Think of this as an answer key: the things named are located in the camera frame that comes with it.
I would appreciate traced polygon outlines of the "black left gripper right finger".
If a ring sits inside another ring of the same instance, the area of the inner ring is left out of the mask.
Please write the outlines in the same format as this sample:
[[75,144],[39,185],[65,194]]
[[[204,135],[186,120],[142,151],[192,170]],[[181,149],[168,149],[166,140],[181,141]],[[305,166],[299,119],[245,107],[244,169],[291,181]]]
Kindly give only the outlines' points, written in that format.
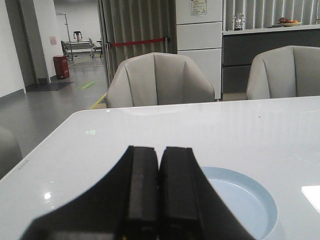
[[159,175],[159,239],[254,239],[211,186],[191,148],[167,147]]

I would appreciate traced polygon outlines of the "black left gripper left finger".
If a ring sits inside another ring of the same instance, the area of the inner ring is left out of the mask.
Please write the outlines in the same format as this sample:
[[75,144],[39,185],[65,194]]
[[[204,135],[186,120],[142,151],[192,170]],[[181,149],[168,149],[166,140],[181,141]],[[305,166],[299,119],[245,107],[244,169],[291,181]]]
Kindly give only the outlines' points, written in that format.
[[155,240],[158,160],[151,147],[129,146],[95,185],[34,219],[23,240]]

